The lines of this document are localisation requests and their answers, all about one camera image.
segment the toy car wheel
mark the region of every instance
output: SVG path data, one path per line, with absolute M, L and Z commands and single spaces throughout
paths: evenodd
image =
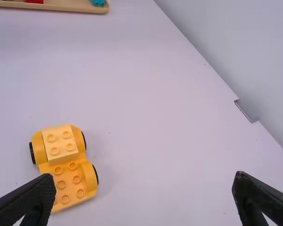
M 84 136 L 84 133 L 82 132 L 82 136 L 83 136 L 83 139 L 84 139 L 84 144 L 85 144 L 85 150 L 87 149 L 87 146 L 86 146 L 86 140 L 85 140 L 85 136 Z
M 33 153 L 33 144 L 29 142 L 29 150 L 30 150 L 30 156 L 32 158 L 33 164 L 36 164 L 36 159 L 34 158 L 34 153 Z
M 95 175 L 96 175 L 96 181 L 98 182 L 98 185 L 99 185 L 98 173 L 96 172 L 96 169 L 95 169 L 94 165 L 92 165 L 92 166 L 93 166 L 93 169 L 94 169 L 94 172 L 95 172 Z

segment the lego duplo car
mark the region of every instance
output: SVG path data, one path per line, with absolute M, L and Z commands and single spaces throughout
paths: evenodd
M 43 129 L 29 143 L 33 164 L 50 173 L 57 189 L 52 212 L 95 196 L 99 184 L 95 167 L 86 158 L 86 141 L 73 125 Z

